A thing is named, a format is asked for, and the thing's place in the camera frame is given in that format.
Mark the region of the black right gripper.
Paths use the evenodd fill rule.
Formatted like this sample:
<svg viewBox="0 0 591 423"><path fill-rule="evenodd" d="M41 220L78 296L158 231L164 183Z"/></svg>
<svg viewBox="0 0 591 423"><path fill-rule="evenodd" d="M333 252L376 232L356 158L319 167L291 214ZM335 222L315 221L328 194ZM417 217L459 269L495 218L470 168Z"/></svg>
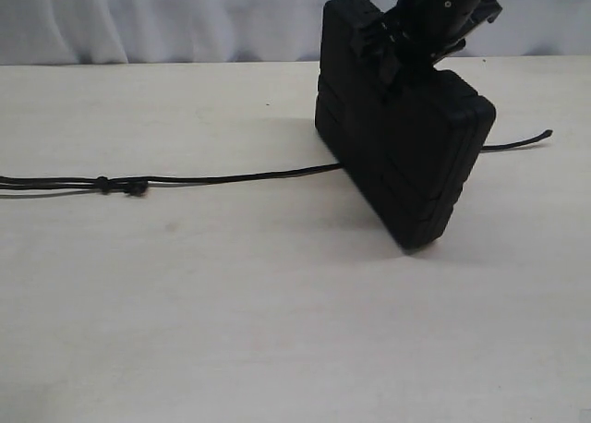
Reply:
<svg viewBox="0 0 591 423"><path fill-rule="evenodd" d="M435 65L465 47L467 36L492 23L502 7L497 0L398 0L383 18L354 28L356 57L379 53L380 100L402 92L406 65Z"/></svg>

